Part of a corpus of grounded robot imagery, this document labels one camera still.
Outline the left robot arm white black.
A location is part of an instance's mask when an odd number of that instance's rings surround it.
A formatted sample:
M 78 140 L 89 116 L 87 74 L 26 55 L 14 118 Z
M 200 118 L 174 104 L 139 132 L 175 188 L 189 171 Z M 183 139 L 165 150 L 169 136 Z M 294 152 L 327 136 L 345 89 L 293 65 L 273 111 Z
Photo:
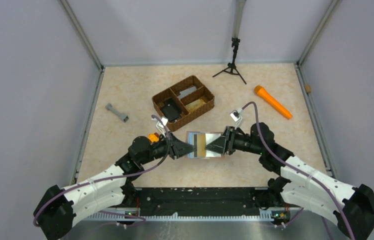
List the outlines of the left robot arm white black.
M 176 138 L 159 135 L 153 142 L 138 136 L 127 153 L 104 171 L 73 185 L 49 187 L 33 212 L 33 225 L 48 240 L 64 237 L 86 217 L 124 202 L 129 192 L 125 185 L 147 173 L 144 164 L 170 157 L 175 160 L 196 150 L 194 145 Z

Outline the brown leather card holder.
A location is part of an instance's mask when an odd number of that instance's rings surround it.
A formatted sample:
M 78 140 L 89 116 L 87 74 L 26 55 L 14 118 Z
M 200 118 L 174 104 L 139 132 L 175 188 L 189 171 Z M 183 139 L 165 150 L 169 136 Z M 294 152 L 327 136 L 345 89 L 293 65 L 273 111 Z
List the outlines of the brown leather card holder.
M 187 131 L 186 142 L 196 147 L 196 150 L 189 153 L 187 158 L 189 159 L 211 159 L 211 158 L 222 158 L 220 153 L 207 150 L 206 146 L 216 140 L 222 135 L 221 132 L 198 132 L 198 131 Z

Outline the gold VIP credit card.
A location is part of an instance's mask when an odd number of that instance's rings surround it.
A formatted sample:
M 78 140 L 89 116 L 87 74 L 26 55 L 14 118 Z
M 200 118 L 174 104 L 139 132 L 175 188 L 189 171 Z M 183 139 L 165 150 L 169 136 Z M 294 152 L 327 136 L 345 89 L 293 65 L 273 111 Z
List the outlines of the gold VIP credit card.
M 193 153 L 194 158 L 204 158 L 206 157 L 206 134 L 205 133 L 195 133 L 193 135 L 193 145 L 196 147 Z

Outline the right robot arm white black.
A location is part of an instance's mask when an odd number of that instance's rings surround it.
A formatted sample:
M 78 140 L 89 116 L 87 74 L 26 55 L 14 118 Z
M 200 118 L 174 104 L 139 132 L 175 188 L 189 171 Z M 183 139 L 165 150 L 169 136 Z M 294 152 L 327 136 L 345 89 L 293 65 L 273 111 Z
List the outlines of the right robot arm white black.
M 262 166 L 278 175 L 268 185 L 284 203 L 329 220 L 351 240 L 366 240 L 374 230 L 374 191 L 369 186 L 341 182 L 305 163 L 276 143 L 263 122 L 253 124 L 249 134 L 227 126 L 205 148 L 221 155 L 235 151 L 259 155 Z

